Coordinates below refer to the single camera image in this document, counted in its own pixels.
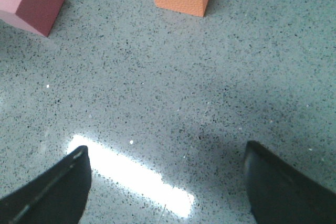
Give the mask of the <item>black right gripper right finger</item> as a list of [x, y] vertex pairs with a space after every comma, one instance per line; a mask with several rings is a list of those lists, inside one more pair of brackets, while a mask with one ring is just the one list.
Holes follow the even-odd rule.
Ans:
[[249, 141], [244, 179], [257, 223], [335, 223], [335, 193]]

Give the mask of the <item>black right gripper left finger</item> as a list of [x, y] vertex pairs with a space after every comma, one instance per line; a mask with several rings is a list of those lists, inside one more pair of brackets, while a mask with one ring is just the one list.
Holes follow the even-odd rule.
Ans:
[[78, 223], [91, 187], [88, 147], [80, 146], [1, 199], [1, 223]]

